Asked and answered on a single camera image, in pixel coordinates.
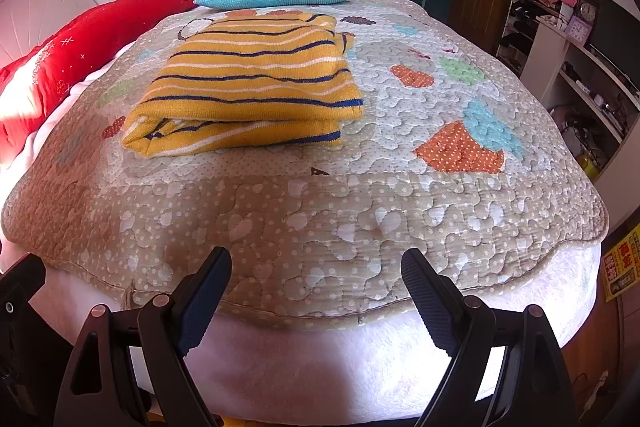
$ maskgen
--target blue stripe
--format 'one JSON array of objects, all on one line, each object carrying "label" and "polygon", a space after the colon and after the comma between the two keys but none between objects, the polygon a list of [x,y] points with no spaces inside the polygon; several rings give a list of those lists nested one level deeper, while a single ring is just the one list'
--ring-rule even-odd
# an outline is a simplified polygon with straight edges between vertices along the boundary
[{"label": "blue stripe", "polygon": [[319,136],[307,136],[306,138],[296,138],[295,140],[289,140],[285,143],[314,143],[314,142],[331,142],[337,140],[340,137],[340,131],[334,131],[329,134],[321,134]]},{"label": "blue stripe", "polygon": [[166,123],[166,121],[167,121],[166,118],[162,118],[162,120],[158,122],[158,125],[156,125],[156,127],[153,129],[153,131],[151,131],[151,133],[153,134],[156,131],[159,131],[162,128],[162,126]]},{"label": "blue stripe", "polygon": [[190,76],[188,74],[163,74],[158,76],[156,80],[164,80],[165,78],[179,78],[181,80],[203,80],[212,82],[223,82],[226,80],[255,80],[256,78],[270,78],[271,80],[277,80],[279,82],[295,82],[298,84],[327,82],[333,80],[340,73],[350,73],[348,68],[342,68],[336,71],[334,74],[328,76],[316,76],[315,78],[287,78],[286,76],[281,78],[277,76],[271,76],[270,74],[235,74],[233,76]]},{"label": "blue stripe", "polygon": [[171,55],[171,57],[169,57],[169,60],[171,60],[174,57],[177,57],[178,55],[232,55],[234,57],[260,57],[261,55],[293,55],[298,52],[310,50],[317,46],[324,46],[326,44],[331,44],[335,46],[335,42],[333,41],[316,41],[316,42],[310,42],[309,44],[305,44],[304,46],[293,48],[292,50],[284,50],[284,51],[276,50],[276,51],[265,51],[265,52],[254,52],[254,53],[237,53],[237,52],[212,52],[208,50],[193,50],[193,51],[186,51],[186,52],[177,52],[174,55]]},{"label": "blue stripe", "polygon": [[[208,127],[209,125],[213,125],[215,123],[218,123],[218,122],[206,121],[206,122],[202,122],[200,125],[191,125],[191,126],[188,126],[188,127],[181,127],[180,129],[176,129],[175,131],[172,131],[169,134],[174,134],[176,132],[185,132],[185,131],[197,131],[198,129],[202,129],[203,127]],[[156,129],[154,129],[154,131],[152,133],[147,134],[145,136],[145,138],[148,139],[148,140],[151,140],[151,139],[154,139],[154,138],[164,138],[165,136],[168,136],[167,134],[162,134],[161,132],[156,132],[157,130],[158,130],[158,128],[156,127]]]},{"label": "blue stripe", "polygon": [[218,103],[301,103],[304,105],[319,105],[321,107],[360,107],[362,99],[353,98],[351,100],[339,100],[338,102],[321,102],[320,100],[309,100],[308,98],[243,98],[241,100],[223,100],[213,96],[196,96],[193,94],[177,94],[175,96],[156,96],[145,100],[142,103],[161,102],[162,100],[200,100],[202,102]]},{"label": "blue stripe", "polygon": [[232,32],[232,31],[228,31],[228,30],[210,30],[210,31],[207,31],[207,32],[198,32],[198,33],[196,33],[196,35],[204,35],[204,34],[208,34],[208,33],[224,33],[224,34],[227,34],[227,35],[286,35],[287,33],[295,32],[295,31],[301,30],[302,28],[309,28],[309,26],[298,26],[297,28],[292,28],[290,30],[285,30],[283,32],[275,32],[275,33],[271,33],[271,32],[255,32],[255,31]]}]

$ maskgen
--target yellow striped towel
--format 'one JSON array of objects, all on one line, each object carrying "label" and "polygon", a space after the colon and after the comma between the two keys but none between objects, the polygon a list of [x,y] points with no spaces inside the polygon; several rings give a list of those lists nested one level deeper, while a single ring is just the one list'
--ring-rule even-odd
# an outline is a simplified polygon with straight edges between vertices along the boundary
[{"label": "yellow striped towel", "polygon": [[215,21],[178,47],[124,123],[144,157],[224,147],[340,140],[363,115],[344,52],[353,35],[322,14]]}]

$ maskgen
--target black monitor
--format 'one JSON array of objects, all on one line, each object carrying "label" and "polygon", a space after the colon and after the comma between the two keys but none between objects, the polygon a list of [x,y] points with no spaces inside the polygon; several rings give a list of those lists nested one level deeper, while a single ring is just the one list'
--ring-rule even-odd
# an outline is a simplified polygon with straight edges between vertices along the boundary
[{"label": "black monitor", "polygon": [[600,0],[590,44],[640,86],[640,21],[612,0]]}]

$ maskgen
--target beige quilt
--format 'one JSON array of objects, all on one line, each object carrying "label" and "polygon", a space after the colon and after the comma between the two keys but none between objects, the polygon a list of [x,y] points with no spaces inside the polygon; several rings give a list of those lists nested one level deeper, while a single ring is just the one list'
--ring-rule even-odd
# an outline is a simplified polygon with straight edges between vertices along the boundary
[{"label": "beige quilt", "polygon": [[124,116],[178,32],[227,15],[168,17],[52,131],[2,211],[9,240],[129,307],[172,291],[222,245],[234,269],[220,311],[323,330],[412,307],[399,271],[411,247],[482,296],[515,291],[559,249],[604,238],[596,190],[500,62],[409,1],[303,9],[356,37],[347,58],[365,116],[344,125],[340,149],[153,159],[124,149]]}]

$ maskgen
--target green patch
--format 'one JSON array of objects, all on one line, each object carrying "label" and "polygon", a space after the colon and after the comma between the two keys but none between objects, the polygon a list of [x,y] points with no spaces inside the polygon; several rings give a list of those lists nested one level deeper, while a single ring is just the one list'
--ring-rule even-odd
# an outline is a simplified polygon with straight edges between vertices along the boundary
[{"label": "green patch", "polygon": [[103,108],[108,103],[113,102],[113,100],[122,98],[136,85],[136,81],[137,79],[135,78],[128,78],[127,80],[121,80],[114,84],[100,95],[100,98],[95,102],[95,108]]},{"label": "green patch", "polygon": [[442,57],[440,65],[447,72],[449,78],[464,82],[468,86],[473,86],[476,82],[484,80],[484,73],[480,68],[460,62],[456,58]]}]

